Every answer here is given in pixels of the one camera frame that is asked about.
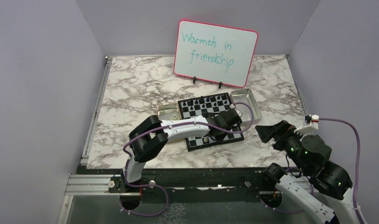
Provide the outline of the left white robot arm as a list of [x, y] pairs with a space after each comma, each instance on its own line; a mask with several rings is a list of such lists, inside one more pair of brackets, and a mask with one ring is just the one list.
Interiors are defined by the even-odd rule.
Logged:
[[235, 109], [217, 115], [206, 112], [182, 120], [160, 120], [156, 115], [149, 116], [130, 132], [129, 142], [123, 147], [128, 159], [123, 168], [121, 186], [126, 191], [134, 191], [146, 162], [154, 159], [167, 143], [190, 137], [211, 137], [214, 141], [223, 141], [241, 122]]

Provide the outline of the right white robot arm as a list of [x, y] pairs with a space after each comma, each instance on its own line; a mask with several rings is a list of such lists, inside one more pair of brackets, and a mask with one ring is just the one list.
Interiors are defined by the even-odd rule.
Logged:
[[343, 167], [330, 161], [332, 149], [320, 136], [312, 134], [319, 120], [317, 115], [307, 115], [305, 126], [295, 127], [283, 120], [272, 126], [257, 125], [255, 129], [263, 143], [274, 140], [273, 149], [286, 152], [329, 204], [318, 201], [276, 163], [263, 170], [261, 185], [290, 197], [318, 224], [365, 224], [357, 203], [358, 180], [351, 181]]

